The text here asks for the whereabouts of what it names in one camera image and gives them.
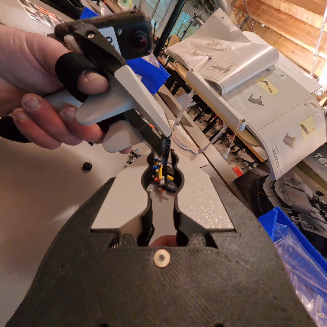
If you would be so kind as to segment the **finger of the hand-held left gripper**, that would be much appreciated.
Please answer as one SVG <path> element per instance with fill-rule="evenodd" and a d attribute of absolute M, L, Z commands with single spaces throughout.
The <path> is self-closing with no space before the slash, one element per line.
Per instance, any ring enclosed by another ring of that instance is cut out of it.
<path fill-rule="evenodd" d="M 143 120 L 143 118 L 137 113 L 135 109 L 130 109 L 124 112 L 124 117 L 130 123 L 130 125 L 140 133 L 142 138 L 147 142 L 150 147 L 158 154 L 162 156 L 162 140 L 153 131 L 153 128 Z"/>
<path fill-rule="evenodd" d="M 138 103 L 142 115 L 161 134 L 170 137 L 171 127 L 164 110 L 133 70 L 128 65 L 124 65 L 115 71 L 114 76 Z"/>

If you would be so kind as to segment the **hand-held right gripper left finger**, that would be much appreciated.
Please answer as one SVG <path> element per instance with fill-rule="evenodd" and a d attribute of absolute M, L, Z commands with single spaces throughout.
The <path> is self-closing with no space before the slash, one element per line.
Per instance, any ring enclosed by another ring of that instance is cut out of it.
<path fill-rule="evenodd" d="M 131 234 L 139 246 L 148 246 L 154 234 L 152 199 L 148 187 L 154 151 L 148 150 L 121 171 L 112 183 L 92 224 L 93 232 Z"/>

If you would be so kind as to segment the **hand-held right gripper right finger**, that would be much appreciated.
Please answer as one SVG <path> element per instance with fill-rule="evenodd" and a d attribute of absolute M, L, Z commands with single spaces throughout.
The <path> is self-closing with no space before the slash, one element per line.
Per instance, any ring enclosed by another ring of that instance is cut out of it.
<path fill-rule="evenodd" d="M 235 227 L 211 177 L 181 153 L 171 150 L 174 170 L 173 221 L 178 246 L 200 235 L 205 246 L 215 246 L 213 234 L 233 233 Z"/>

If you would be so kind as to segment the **lego gearbox assembly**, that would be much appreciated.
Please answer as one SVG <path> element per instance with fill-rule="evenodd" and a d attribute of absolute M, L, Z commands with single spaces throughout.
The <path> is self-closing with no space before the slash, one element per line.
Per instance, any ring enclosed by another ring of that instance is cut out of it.
<path fill-rule="evenodd" d="M 178 188 L 174 183 L 174 170 L 168 168 L 168 160 L 171 151 L 170 137 L 162 138 L 161 156 L 154 158 L 154 165 L 151 168 L 151 180 L 159 186 L 161 193 L 174 194 Z"/>

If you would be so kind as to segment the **clear bag of lego parts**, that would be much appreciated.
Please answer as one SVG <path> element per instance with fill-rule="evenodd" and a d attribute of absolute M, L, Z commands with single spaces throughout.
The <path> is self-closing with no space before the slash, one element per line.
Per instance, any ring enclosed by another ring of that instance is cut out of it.
<path fill-rule="evenodd" d="M 144 59 L 148 63 L 152 64 L 156 68 L 158 68 L 158 69 L 160 68 L 160 63 L 159 63 L 158 59 L 153 55 L 153 52 L 151 52 L 149 55 L 142 57 L 142 59 Z"/>

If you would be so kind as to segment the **black lego box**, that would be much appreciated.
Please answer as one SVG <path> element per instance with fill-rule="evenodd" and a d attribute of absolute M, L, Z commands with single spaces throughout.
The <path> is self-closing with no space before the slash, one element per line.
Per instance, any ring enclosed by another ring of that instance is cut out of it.
<path fill-rule="evenodd" d="M 268 164 L 261 163 L 235 180 L 257 217 L 279 207 L 296 226 L 326 238 L 326 144 L 274 180 Z"/>

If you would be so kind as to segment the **lego sticker sheet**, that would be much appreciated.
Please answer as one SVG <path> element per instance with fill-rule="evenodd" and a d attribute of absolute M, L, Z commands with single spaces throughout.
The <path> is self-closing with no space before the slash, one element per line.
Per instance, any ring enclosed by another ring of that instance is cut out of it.
<path fill-rule="evenodd" d="M 23 10 L 30 19 L 42 23 L 45 26 L 54 28 L 56 25 L 66 22 L 56 14 L 35 5 L 31 1 L 18 0 L 18 3 L 22 6 Z"/>

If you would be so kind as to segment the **lego instruction booklet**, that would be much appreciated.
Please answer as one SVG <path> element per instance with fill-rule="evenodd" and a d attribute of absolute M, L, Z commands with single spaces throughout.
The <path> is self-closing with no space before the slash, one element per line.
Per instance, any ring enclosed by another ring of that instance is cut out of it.
<path fill-rule="evenodd" d="M 248 34 L 218 9 L 166 54 L 187 70 L 194 68 L 243 116 L 276 180 L 326 142 L 325 115 L 291 70 L 277 65 L 278 50 Z"/>

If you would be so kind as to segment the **person's right hand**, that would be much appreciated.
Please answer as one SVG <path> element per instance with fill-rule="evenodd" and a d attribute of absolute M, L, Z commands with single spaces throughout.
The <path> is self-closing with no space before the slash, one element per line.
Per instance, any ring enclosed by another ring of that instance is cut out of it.
<path fill-rule="evenodd" d="M 177 238 L 175 235 L 164 235 L 150 244 L 150 247 L 176 247 Z"/>

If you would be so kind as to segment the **person's left hand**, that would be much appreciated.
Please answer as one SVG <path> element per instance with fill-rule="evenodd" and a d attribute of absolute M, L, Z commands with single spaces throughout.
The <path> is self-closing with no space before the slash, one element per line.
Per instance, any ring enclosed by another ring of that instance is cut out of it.
<path fill-rule="evenodd" d="M 42 97 L 63 88 L 55 63 L 67 48 L 45 35 L 8 26 L 1 26 L 0 46 L 1 117 L 10 115 L 28 141 L 45 149 L 102 143 L 105 133 L 97 124 L 79 124 L 75 106 L 57 110 Z"/>

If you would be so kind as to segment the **large blue parts bin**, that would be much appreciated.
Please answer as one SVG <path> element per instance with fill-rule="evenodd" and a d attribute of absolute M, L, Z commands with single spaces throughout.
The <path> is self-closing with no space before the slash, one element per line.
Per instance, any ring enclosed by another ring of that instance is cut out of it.
<path fill-rule="evenodd" d="M 142 58 L 127 60 L 127 65 L 140 76 L 141 82 L 152 94 L 156 94 L 171 76 L 161 63 L 158 69 Z"/>

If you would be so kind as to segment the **black metal pole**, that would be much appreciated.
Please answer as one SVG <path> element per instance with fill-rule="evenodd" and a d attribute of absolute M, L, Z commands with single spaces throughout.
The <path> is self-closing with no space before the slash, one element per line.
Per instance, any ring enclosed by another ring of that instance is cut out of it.
<path fill-rule="evenodd" d="M 174 7 L 174 10 L 172 11 L 172 13 L 169 17 L 169 20 L 168 20 L 163 32 L 161 33 L 161 36 L 157 42 L 157 45 L 154 48 L 153 55 L 156 58 L 159 57 L 159 55 L 166 43 L 166 40 L 168 39 L 171 31 L 173 30 L 173 27 L 174 27 L 176 21 L 178 20 L 180 13 L 182 12 L 182 9 L 183 9 L 185 3 L 186 3 L 186 0 L 178 0 L 177 1 L 176 5 Z"/>

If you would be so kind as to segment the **small blue parts bin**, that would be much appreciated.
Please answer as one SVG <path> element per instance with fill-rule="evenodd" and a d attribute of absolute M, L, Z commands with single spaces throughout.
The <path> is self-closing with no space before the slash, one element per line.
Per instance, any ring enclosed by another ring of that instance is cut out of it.
<path fill-rule="evenodd" d="M 93 17 L 99 17 L 100 14 L 93 8 L 89 8 L 87 6 L 84 7 L 82 10 L 79 19 L 88 19 Z"/>

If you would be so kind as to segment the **white book stand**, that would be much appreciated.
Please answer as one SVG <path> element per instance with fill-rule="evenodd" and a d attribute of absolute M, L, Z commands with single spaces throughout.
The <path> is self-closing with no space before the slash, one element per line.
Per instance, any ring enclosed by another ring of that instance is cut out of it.
<path fill-rule="evenodd" d="M 181 63 L 169 63 L 167 68 L 174 69 L 178 76 L 210 107 L 229 129 L 236 132 L 236 136 L 260 161 L 266 161 L 267 155 L 259 140 L 248 129 L 240 131 L 238 125 L 244 120 L 231 105 L 209 84 L 194 68 L 187 70 Z"/>

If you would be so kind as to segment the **clear plastic bag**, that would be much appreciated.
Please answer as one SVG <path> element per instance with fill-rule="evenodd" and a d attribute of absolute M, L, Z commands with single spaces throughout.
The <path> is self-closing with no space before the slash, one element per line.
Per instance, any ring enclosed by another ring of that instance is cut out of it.
<path fill-rule="evenodd" d="M 277 223 L 274 245 L 295 292 L 317 326 L 327 326 L 327 278 L 323 267 L 290 226 Z"/>

